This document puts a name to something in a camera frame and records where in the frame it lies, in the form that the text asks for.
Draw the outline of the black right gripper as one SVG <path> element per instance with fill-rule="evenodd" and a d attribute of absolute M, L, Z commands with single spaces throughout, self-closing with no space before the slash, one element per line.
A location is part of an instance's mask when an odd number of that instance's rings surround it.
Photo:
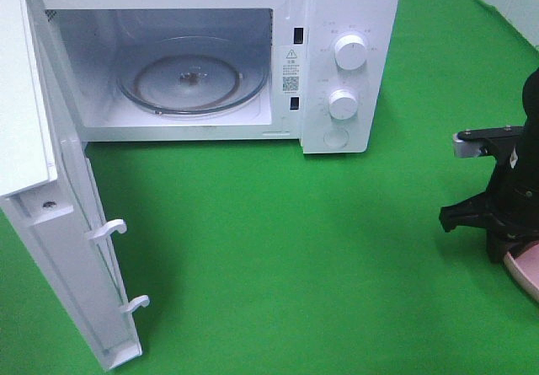
<path fill-rule="evenodd" d="M 506 254 L 518 257 L 538 243 L 538 166 L 517 155 L 495 167 L 488 183 L 488 205 L 502 228 L 487 231 L 489 259 L 499 263 Z M 487 228 L 492 217 L 485 193 L 440 209 L 446 233 L 459 226 Z"/>

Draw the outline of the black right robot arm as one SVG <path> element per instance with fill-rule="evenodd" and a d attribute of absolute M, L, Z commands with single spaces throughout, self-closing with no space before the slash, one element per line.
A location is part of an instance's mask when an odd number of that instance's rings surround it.
<path fill-rule="evenodd" d="M 441 226 L 485 229 L 494 263 L 538 242 L 538 72 L 526 80 L 522 104 L 523 126 L 459 131 L 452 138 L 457 157 L 492 156 L 496 163 L 485 191 L 440 209 Z"/>

